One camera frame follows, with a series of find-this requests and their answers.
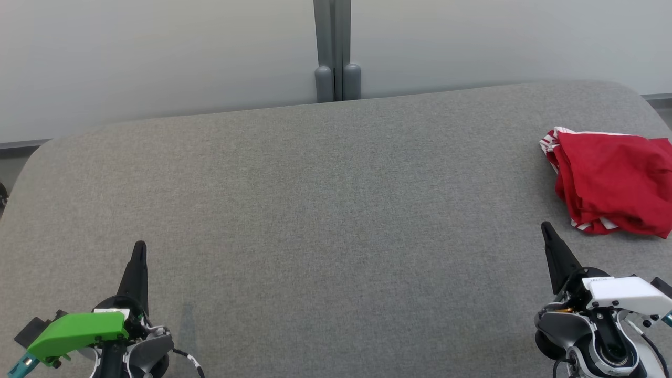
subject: white stripe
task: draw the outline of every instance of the white stripe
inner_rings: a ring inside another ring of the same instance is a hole
[[[544,155],[548,155],[549,152],[553,152],[553,147],[549,147],[549,146],[545,145],[544,141],[540,141],[539,143],[542,146],[542,151],[544,152]],[[553,163],[551,163],[550,160],[548,162],[550,163],[550,166],[553,167],[553,170],[557,174],[558,173],[558,167],[556,167]]]
[[[546,141],[544,141],[544,140],[539,141],[539,145],[542,146],[542,150],[544,151],[544,153],[546,153],[546,152],[553,152],[553,149],[554,149],[556,146],[559,146],[558,143],[555,143],[555,142],[550,142],[550,143],[549,143],[549,142],[546,142]]]
[[[600,222],[604,225],[606,229],[617,229],[618,225],[616,225],[614,222],[610,221],[609,219],[606,219],[605,217],[602,217],[599,219]]]
[[[618,134],[618,133],[600,133],[597,131],[573,131],[568,129],[567,127],[556,127],[555,128],[555,136],[557,137],[557,133],[567,133],[567,134],[601,134],[601,135],[620,135],[624,137],[637,137],[637,135],[631,135],[631,134]]]
[[[197,361],[192,355],[190,355],[189,353],[187,353],[187,358],[189,359],[189,361],[192,362],[192,364],[194,364],[194,366],[195,366],[197,369],[198,369],[199,367],[201,367],[201,364],[198,363],[198,361]]]
[[[590,223],[584,223],[582,225],[578,224],[574,219],[572,219],[572,227],[576,227],[577,229],[580,229],[581,231],[585,230],[590,226]]]

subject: red towel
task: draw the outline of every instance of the red towel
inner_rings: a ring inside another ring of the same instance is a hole
[[[672,145],[614,133],[551,130],[542,150],[572,225],[600,235],[624,229],[663,239],[672,231]]]

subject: gray fabric surface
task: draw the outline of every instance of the gray fabric surface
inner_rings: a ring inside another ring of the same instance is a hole
[[[672,282],[670,244],[569,225],[554,126],[670,137],[613,83],[536,83],[144,120],[48,142],[0,219],[0,361],[89,311],[149,246],[150,315],[209,377],[549,377],[539,224],[579,261]],[[670,331],[652,333],[672,356]],[[73,363],[51,377],[88,377]],[[48,376],[40,367],[36,377]],[[168,377],[196,377],[171,357]]]

